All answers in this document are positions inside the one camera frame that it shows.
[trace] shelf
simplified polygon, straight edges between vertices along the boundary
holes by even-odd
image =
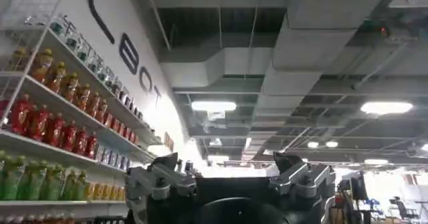
[[[1,72],[0,76],[22,78],[23,73]],[[147,158],[153,157],[153,155],[150,155],[146,150],[139,148],[117,132],[105,127],[105,125],[101,124],[60,95],[52,92],[49,88],[40,84],[31,76],[25,76],[21,90],[29,94],[30,102],[37,104],[39,107],[46,104],[50,112],[54,114],[61,112],[68,122],[75,120],[77,126],[85,126],[86,128],[95,130],[97,132],[97,138],[101,140],[103,144],[111,149],[117,150],[120,154],[127,156],[131,160],[142,162]]]
[[[114,117],[133,129],[143,143],[147,145],[162,144],[155,138],[150,129],[147,128],[102,82],[100,82],[92,71],[76,57],[68,46],[51,30],[48,29],[41,49],[48,47],[53,51],[55,60],[63,61],[66,64],[68,73],[75,72],[81,83],[89,84],[91,91],[100,93],[107,100],[108,110]]]
[[[44,160],[58,162],[65,166],[76,166],[81,169],[104,172],[117,177],[122,177],[124,174],[124,171],[113,166],[99,163],[85,156],[74,154],[6,130],[0,130],[0,148],[6,151],[20,152],[43,158]]]
[[[115,205],[124,201],[0,201],[0,207],[11,206],[52,206],[52,205]]]

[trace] fluorescent light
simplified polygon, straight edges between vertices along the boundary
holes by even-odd
[[[212,160],[213,162],[224,162],[225,160],[229,160],[229,157],[221,155],[208,155],[208,160]]]
[[[274,154],[274,152],[272,150],[265,150],[265,151],[263,151],[263,154],[272,155],[272,154]]]
[[[361,106],[361,111],[367,114],[402,114],[413,107],[408,102],[367,102]]]
[[[385,159],[366,159],[364,160],[365,164],[370,164],[370,165],[385,165],[388,164],[388,160]]]
[[[308,147],[309,148],[316,148],[316,147],[318,147],[318,142],[311,141],[308,143]]]
[[[337,143],[336,141],[328,141],[327,143],[326,143],[326,146],[328,147],[328,148],[334,148],[334,147],[337,147],[339,145],[339,143]]]
[[[236,104],[229,101],[193,101],[192,109],[208,112],[232,111],[236,109]]]
[[[249,144],[251,144],[251,137],[247,137],[247,139],[245,140],[245,149],[246,150],[249,147]]]

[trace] green bottle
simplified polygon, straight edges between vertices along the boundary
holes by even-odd
[[[46,177],[41,185],[40,200],[57,201],[60,199],[62,185],[64,184],[64,168],[57,164],[47,168]]]
[[[3,169],[6,164],[6,155],[4,150],[0,150],[0,199],[3,197]]]
[[[47,162],[45,160],[36,164],[31,170],[29,186],[27,190],[27,200],[38,200],[41,186],[45,180],[47,172]]]
[[[76,187],[77,177],[76,172],[71,170],[70,174],[67,176],[66,184],[64,185],[64,190],[62,192],[61,200],[74,200],[74,188]]]
[[[27,200],[31,174],[32,171],[35,170],[36,166],[37,162],[35,160],[29,162],[29,164],[26,166],[24,174],[21,177],[21,181],[19,182],[18,192],[16,194],[17,200]]]
[[[80,172],[77,178],[76,186],[74,187],[73,200],[83,201],[85,200],[85,186],[86,186],[86,173]]]
[[[25,172],[25,157],[19,156],[12,160],[7,156],[3,170],[3,200],[16,200],[19,182]]]

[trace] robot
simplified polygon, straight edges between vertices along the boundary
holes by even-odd
[[[283,155],[287,166],[276,159],[280,175],[275,177],[204,179],[174,171],[177,157],[128,170],[127,223],[327,223],[336,178],[330,166]]]

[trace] ceiling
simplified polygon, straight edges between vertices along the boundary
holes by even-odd
[[[423,166],[428,159],[409,148],[428,138],[426,17],[390,9],[390,1],[146,0],[143,6],[150,6],[159,61],[204,158],[271,162],[272,151],[285,150],[310,161],[386,158]],[[195,100],[234,101],[237,109],[212,118],[191,109]],[[368,100],[415,107],[375,117],[359,110]],[[326,148],[330,140],[338,147]],[[310,141],[320,146],[308,148]]]

